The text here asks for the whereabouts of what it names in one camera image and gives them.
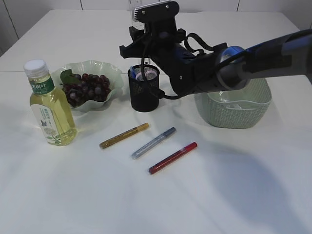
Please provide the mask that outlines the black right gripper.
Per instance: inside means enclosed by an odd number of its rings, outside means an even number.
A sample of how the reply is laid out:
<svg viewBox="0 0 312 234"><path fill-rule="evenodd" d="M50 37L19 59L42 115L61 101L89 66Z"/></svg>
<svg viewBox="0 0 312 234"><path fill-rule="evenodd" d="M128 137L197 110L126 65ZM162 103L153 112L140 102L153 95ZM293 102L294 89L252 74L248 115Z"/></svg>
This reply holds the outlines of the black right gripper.
<svg viewBox="0 0 312 234"><path fill-rule="evenodd" d="M188 51L180 44L186 31L174 27L139 30L129 27L133 40L128 46L119 47L124 58L150 58L170 80L186 80L188 77Z"/></svg>

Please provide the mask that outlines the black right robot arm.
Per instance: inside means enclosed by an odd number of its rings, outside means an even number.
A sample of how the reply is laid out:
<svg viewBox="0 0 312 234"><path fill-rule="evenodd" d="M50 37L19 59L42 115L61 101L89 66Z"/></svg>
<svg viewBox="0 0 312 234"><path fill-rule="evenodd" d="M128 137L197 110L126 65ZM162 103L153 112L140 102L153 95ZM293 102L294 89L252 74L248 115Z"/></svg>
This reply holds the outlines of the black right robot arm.
<svg viewBox="0 0 312 234"><path fill-rule="evenodd" d="M129 32L133 42L120 46L120 55L125 59L150 58L169 77L174 96L144 85L160 99L240 90L257 78L312 76L311 30L238 50L225 43L211 47L198 35L183 29L156 34L130 27Z"/></svg>

